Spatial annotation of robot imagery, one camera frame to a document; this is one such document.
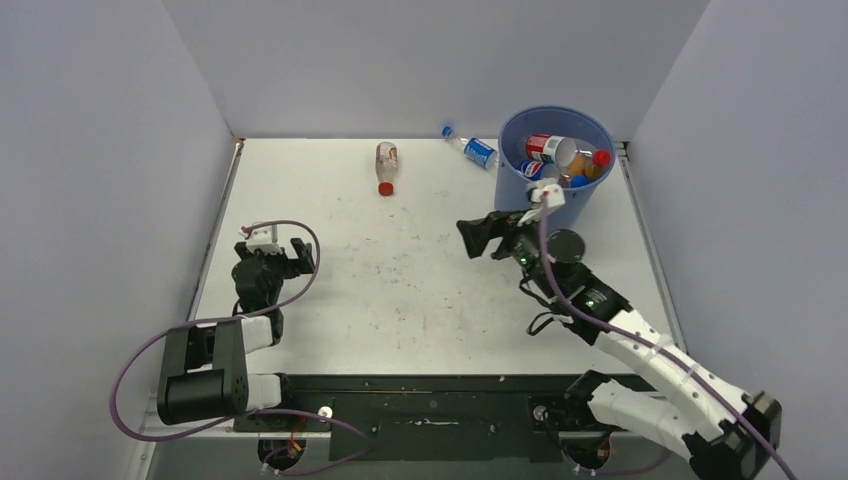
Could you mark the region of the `pepsi bottle blue label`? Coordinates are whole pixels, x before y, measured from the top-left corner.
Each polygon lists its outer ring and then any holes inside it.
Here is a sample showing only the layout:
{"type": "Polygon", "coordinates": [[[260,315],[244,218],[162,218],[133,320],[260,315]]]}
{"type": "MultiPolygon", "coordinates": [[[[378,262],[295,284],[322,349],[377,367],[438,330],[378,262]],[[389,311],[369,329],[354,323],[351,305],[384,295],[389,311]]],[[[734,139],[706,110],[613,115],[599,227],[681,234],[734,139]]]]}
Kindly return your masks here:
{"type": "Polygon", "coordinates": [[[558,178],[561,174],[559,165],[540,160],[527,160],[519,164],[517,171],[528,181],[539,181],[547,178],[558,178]]]}

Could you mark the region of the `crushed clear bottle blue cap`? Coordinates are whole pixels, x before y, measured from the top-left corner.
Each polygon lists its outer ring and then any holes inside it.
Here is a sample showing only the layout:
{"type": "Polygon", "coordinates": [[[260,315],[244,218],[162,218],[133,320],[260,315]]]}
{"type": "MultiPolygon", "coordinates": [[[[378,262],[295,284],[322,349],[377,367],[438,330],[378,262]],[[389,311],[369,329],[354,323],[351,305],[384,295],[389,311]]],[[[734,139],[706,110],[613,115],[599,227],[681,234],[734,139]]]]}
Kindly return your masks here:
{"type": "Polygon", "coordinates": [[[579,188],[587,186],[599,179],[606,168],[606,158],[578,154],[568,164],[559,177],[559,183],[565,188],[579,188]]]}

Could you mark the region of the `red cap red label bottle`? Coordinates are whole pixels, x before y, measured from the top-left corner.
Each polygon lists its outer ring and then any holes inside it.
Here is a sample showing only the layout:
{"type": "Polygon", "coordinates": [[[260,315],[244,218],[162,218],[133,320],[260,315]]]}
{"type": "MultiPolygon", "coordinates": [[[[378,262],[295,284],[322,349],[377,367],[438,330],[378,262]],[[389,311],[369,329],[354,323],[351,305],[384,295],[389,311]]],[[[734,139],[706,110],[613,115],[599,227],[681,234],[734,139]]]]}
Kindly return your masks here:
{"type": "Polygon", "coordinates": [[[610,150],[601,149],[587,141],[551,134],[530,135],[524,139],[523,148],[530,159],[554,163],[561,167],[570,165],[578,156],[592,160],[598,157],[600,152],[611,155],[610,150]]]}

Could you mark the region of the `blue plastic bin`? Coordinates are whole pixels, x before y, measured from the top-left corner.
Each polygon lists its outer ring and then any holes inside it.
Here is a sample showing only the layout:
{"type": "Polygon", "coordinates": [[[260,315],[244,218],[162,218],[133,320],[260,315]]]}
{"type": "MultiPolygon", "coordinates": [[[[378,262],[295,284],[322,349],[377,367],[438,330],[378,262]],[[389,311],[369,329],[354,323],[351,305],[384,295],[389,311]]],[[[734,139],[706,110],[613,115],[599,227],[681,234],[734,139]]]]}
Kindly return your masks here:
{"type": "Polygon", "coordinates": [[[573,226],[615,160],[613,139],[600,122],[559,106],[513,114],[501,128],[498,146],[494,207],[526,210],[534,183],[553,179],[565,193],[565,205],[549,219],[554,227],[573,226]]]}

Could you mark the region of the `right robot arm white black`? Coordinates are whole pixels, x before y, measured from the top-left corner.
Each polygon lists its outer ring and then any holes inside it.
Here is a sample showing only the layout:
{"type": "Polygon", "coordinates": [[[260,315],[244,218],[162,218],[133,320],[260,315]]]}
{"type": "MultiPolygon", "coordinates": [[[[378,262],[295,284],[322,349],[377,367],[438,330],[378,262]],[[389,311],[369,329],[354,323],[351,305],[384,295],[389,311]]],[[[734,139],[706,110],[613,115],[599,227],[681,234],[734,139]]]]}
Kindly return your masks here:
{"type": "Polygon", "coordinates": [[[657,392],[637,392],[589,370],[566,392],[565,411],[579,428],[620,427],[687,461],[700,479],[753,479],[779,459],[782,407],[750,394],[685,354],[628,300],[582,262],[585,242],[567,229],[546,231],[519,212],[459,220],[469,257],[500,243],[494,260],[513,259],[533,296],[588,345],[628,366],[657,392]]]}

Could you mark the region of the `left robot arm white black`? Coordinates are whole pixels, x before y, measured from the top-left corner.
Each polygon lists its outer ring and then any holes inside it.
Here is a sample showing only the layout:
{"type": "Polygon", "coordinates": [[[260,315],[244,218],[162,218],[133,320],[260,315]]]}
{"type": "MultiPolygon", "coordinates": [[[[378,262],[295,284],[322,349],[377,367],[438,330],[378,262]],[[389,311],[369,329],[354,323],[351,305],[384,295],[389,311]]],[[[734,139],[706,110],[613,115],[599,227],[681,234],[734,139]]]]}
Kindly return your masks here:
{"type": "Polygon", "coordinates": [[[165,335],[157,413],[166,425],[235,417],[259,410],[271,429],[290,428],[298,403],[281,373],[250,374],[247,355],[280,342],[277,306],[284,282],[315,273],[312,246],[291,240],[294,256],[276,244],[269,253],[239,242],[231,270],[242,313],[209,326],[174,328],[165,335]]]}

